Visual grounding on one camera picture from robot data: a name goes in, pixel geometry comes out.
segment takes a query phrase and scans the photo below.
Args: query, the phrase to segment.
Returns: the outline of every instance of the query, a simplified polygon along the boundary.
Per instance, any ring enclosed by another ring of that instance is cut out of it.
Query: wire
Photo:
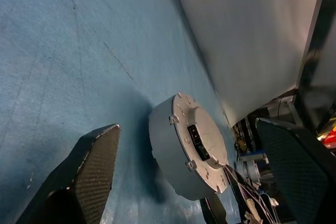
[[[215,162],[215,165],[219,165],[219,166],[221,166],[222,168],[224,168],[224,167],[226,166],[226,164],[222,164],[222,163],[219,162],[219,160],[216,159],[214,156],[211,156],[210,158]]]
[[[278,119],[279,119],[279,112],[280,112],[280,105],[281,105],[281,101],[282,101],[282,97],[280,99],[280,102],[279,102],[279,107],[278,107]]]

